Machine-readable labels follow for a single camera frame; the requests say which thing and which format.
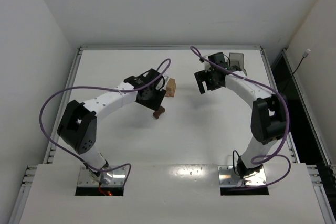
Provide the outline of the printed light wood plank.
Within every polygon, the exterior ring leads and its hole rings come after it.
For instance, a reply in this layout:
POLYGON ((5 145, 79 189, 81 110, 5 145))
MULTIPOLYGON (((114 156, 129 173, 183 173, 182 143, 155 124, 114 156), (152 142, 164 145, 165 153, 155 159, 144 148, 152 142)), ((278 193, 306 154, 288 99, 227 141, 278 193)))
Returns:
POLYGON ((172 92, 167 92, 165 94, 166 97, 174 97, 174 94, 172 92))

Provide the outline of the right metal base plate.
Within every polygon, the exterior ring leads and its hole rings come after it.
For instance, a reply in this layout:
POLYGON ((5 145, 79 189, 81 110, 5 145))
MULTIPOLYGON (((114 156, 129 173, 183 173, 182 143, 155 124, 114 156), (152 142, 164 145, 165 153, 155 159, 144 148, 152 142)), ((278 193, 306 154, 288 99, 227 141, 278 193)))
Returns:
POLYGON ((266 185, 266 174, 263 166, 242 178, 234 173, 233 165, 218 166, 219 185, 221 188, 247 188, 266 185))

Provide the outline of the smoky transparent plastic bin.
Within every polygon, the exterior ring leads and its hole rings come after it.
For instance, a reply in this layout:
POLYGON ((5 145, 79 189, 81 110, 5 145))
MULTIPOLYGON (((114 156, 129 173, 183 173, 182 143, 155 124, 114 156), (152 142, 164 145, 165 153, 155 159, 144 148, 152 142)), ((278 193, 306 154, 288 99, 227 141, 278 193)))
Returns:
POLYGON ((244 54, 243 53, 229 53, 230 66, 237 66, 241 71, 245 72, 244 68, 244 54))

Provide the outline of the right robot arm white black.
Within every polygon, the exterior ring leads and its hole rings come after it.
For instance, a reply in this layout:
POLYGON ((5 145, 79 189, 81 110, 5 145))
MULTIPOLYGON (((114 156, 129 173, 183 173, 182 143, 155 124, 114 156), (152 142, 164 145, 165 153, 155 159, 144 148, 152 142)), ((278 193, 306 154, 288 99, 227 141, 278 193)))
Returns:
POLYGON ((204 69, 195 73, 200 93, 227 88, 251 108, 252 139, 238 160, 233 172, 240 179, 260 171, 263 164, 278 156, 289 133, 287 99, 275 89, 247 77, 243 54, 218 52, 202 56, 194 46, 191 51, 199 57, 204 69))

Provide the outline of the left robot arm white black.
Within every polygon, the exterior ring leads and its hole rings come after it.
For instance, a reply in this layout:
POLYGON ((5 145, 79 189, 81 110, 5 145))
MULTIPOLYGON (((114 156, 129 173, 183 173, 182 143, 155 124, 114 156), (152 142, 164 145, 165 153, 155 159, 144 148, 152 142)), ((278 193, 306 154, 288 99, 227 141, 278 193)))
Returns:
POLYGON ((91 100, 70 101, 59 123, 57 134, 83 159, 83 164, 96 179, 106 183, 112 178, 108 161, 95 146, 97 126, 104 118, 131 103, 158 111, 166 94, 169 77, 150 69, 139 76, 130 76, 116 87, 91 100))

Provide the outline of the light wood rectangular block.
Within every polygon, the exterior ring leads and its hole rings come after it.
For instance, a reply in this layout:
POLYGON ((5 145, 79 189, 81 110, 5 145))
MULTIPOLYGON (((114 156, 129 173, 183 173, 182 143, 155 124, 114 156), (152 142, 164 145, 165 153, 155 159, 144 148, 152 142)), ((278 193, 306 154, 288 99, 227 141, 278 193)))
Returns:
POLYGON ((167 82, 167 85, 166 85, 166 88, 167 89, 173 89, 173 88, 176 88, 176 82, 175 82, 175 79, 173 78, 169 78, 168 82, 167 82))

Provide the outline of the metal base plate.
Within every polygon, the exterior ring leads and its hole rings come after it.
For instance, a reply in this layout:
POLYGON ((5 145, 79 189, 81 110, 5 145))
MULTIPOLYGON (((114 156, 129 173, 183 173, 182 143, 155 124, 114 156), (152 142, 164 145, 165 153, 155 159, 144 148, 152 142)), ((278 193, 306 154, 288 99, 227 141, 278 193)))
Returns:
POLYGON ((82 167, 79 171, 77 186, 83 188, 94 188, 101 184, 102 187, 122 187, 127 175, 126 168, 119 168, 111 172, 94 175, 90 169, 82 167))
POLYGON ((234 173, 233 165, 218 166, 219 185, 221 188, 247 188, 266 185, 266 174, 263 166, 242 178, 234 173))

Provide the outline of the dark arch wood block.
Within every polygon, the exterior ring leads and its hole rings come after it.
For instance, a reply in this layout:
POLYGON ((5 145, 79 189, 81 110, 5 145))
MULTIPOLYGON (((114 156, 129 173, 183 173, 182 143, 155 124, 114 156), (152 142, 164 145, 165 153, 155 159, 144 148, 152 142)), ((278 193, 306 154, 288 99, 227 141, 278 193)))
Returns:
POLYGON ((153 112, 153 117, 158 119, 165 112, 165 108, 160 106, 156 111, 153 112))

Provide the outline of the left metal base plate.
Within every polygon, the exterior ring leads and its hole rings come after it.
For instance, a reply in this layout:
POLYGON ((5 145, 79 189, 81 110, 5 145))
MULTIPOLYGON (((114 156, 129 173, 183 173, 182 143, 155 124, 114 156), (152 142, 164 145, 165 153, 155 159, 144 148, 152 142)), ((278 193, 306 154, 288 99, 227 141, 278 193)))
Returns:
POLYGON ((79 171, 77 186, 83 188, 94 188, 101 184, 102 187, 122 187, 127 175, 126 168, 119 168, 111 172, 94 175, 90 169, 82 167, 79 171))

